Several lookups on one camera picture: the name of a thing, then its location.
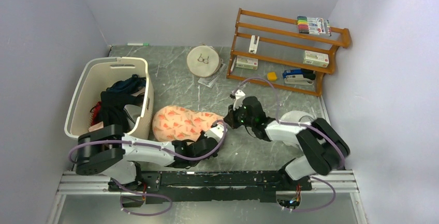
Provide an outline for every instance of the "yellow sponge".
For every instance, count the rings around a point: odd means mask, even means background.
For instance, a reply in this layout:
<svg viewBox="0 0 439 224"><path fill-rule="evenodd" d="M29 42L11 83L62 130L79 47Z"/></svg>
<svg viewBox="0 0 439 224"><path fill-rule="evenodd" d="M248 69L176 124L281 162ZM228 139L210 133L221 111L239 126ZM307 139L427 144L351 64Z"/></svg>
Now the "yellow sponge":
<svg viewBox="0 0 439 224"><path fill-rule="evenodd" d="M267 74L267 79L269 80L269 81L276 81L277 80L277 76L276 76L276 72L269 72L268 74Z"/></svg>

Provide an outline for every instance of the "clothing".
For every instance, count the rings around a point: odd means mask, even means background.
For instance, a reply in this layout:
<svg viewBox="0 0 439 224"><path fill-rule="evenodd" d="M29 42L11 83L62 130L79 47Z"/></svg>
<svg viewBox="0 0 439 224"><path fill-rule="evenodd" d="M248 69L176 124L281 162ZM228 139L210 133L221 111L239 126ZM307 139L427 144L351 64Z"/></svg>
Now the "clothing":
<svg viewBox="0 0 439 224"><path fill-rule="evenodd" d="M125 105L125 114L127 116L129 129L132 130L136 126L136 120L142 115L142 107L136 105Z"/></svg>
<svg viewBox="0 0 439 224"><path fill-rule="evenodd" d="M142 87L146 87L147 78L140 78L139 75L133 74L131 78L125 81L115 82L111 87L107 88L107 92L133 94L138 92Z"/></svg>
<svg viewBox="0 0 439 224"><path fill-rule="evenodd" d="M223 117L210 112L195 112L178 106L160 109L152 120L155 138L161 142L173 140L197 141L201 131L207 131Z"/></svg>
<svg viewBox="0 0 439 224"><path fill-rule="evenodd" d="M139 91L137 91L131 95L141 99L141 102L138 103L138 105L141 106L142 102L143 102L144 94L145 94L145 88L143 87ZM91 123L91 127L89 128L89 132L95 131L95 130L98 130L98 129L101 129L104 127L104 123L101 120L101 115L99 115L101 104L102 104L102 102L99 101L90 110L90 112L92 113L92 123ZM128 121L128 125L129 125L128 131L131 131L135 127L137 118L140 117L142 114L142 107L140 107L140 106L136 106L136 105L125 105L124 106L124 111L126 113L127 121Z"/></svg>
<svg viewBox="0 0 439 224"><path fill-rule="evenodd" d="M132 96L125 93L101 92L102 104L98 115L103 121L104 127L117 124L122 126L123 132L129 132L130 128L124 107L127 104L142 104L143 97L144 95Z"/></svg>
<svg viewBox="0 0 439 224"><path fill-rule="evenodd" d="M99 111L100 111L100 105L102 102L98 101L97 104L90 110L90 113L92 113L92 123L91 125L96 125L100 122L99 119Z"/></svg>

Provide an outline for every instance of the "white box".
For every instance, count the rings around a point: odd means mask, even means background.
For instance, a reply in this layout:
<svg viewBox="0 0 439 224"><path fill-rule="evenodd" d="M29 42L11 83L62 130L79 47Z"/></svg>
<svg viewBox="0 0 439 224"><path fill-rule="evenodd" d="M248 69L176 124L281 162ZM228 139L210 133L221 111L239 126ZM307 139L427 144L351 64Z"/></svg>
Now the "white box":
<svg viewBox="0 0 439 224"><path fill-rule="evenodd" d="M305 51L303 63L326 68L329 65L329 57L324 53Z"/></svg>
<svg viewBox="0 0 439 224"><path fill-rule="evenodd" d="M88 133L92 117L90 109L100 101L100 93L115 82L126 80L133 74L146 77L147 84L142 114L136 119L134 128L127 134L147 139L153 117L154 87L148 74L148 63L138 57L95 58L86 64L70 102L64 125L66 135L77 139Z"/></svg>
<svg viewBox="0 0 439 224"><path fill-rule="evenodd" d="M251 58L251 57L237 56L236 67L257 70L258 69L258 60L255 58Z"/></svg>

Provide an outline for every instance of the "white plastic basket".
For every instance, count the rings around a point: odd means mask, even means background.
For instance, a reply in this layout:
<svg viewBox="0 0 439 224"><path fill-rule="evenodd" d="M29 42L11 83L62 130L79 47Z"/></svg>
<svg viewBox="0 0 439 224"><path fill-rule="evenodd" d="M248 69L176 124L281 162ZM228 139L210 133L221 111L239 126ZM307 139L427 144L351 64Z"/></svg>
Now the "white plastic basket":
<svg viewBox="0 0 439 224"><path fill-rule="evenodd" d="M115 82L126 80L133 74L146 77L147 84L142 114L128 134L136 138L147 139L152 121L154 87L148 75L147 62L138 57L103 57L87 63L71 99L64 125L66 135L77 139L80 135L89 132L92 116L90 109L100 101L100 93Z"/></svg>

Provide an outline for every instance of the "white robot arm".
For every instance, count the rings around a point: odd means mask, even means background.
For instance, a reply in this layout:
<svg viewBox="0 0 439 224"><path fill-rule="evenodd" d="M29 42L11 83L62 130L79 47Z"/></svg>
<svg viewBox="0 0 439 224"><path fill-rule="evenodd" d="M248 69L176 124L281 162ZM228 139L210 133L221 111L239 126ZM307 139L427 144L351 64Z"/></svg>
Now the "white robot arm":
<svg viewBox="0 0 439 224"><path fill-rule="evenodd" d="M240 126L251 127L256 137L266 141L283 141L302 149L304 156L293 159L282 167L292 180L298 180L312 174L328 175L340 164L341 157L336 149L310 127L318 129L328 136L344 157L350 154L349 147L332 129L326 120L317 118L302 125L286 125L274 118L267 117L258 99L246 97L241 90L231 95L235 102L229 106L224 121L233 129Z"/></svg>
<svg viewBox="0 0 439 224"><path fill-rule="evenodd" d="M76 173L103 174L123 185L137 184L142 178L136 162L151 162L174 168L195 166L201 159L192 158L205 156L212 151L224 131L224 126L217 124L207 132L202 132L195 143L192 140L156 142L134 138L124 134L120 126L111 125L79 137L78 144L106 140L107 145L90 145L78 149ZM216 152L206 158L211 156L216 157Z"/></svg>

